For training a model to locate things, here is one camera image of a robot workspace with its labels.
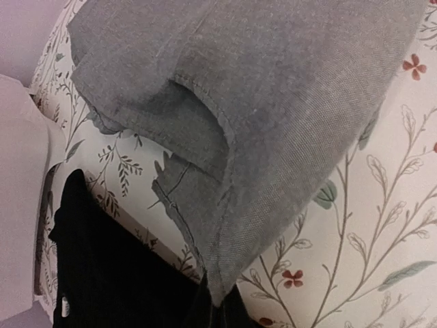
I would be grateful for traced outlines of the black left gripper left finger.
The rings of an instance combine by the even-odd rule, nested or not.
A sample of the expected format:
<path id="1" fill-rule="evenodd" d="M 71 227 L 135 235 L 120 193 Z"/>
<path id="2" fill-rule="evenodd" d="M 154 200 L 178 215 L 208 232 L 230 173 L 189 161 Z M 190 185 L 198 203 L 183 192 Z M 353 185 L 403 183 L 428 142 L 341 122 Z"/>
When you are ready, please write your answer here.
<path id="1" fill-rule="evenodd" d="M 202 277 L 193 304 L 184 320 L 187 328 L 211 328 L 214 316 L 214 306 L 208 290 L 207 275 Z"/>

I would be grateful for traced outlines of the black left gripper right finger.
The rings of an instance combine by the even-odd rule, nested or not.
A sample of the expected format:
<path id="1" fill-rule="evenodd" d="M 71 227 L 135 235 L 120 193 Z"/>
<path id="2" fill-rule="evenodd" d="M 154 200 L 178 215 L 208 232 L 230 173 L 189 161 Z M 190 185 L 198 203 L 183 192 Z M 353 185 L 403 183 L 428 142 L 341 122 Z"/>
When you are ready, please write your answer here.
<path id="1" fill-rule="evenodd" d="M 253 320 L 246 310 L 237 285 L 224 298 L 218 311 L 220 328 L 258 328 L 261 325 Z"/>

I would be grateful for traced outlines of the black t-shirt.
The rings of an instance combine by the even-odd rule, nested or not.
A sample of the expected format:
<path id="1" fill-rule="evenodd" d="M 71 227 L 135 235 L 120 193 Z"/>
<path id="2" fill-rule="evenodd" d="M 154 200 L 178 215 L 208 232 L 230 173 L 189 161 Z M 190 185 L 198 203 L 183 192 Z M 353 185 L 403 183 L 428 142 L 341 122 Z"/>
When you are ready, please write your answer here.
<path id="1" fill-rule="evenodd" d="M 110 217 L 81 170 L 67 178 L 55 225 L 55 327 L 184 327 L 199 284 Z"/>

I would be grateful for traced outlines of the grey garment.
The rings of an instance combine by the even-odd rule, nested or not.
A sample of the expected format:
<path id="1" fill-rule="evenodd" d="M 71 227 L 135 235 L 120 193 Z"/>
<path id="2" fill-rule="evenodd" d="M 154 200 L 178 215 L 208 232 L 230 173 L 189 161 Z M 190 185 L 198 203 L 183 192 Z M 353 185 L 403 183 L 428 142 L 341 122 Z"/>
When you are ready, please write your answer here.
<path id="1" fill-rule="evenodd" d="M 153 190 L 220 305 L 380 106 L 424 1 L 87 1 L 72 82 L 104 134 L 171 151 Z"/>

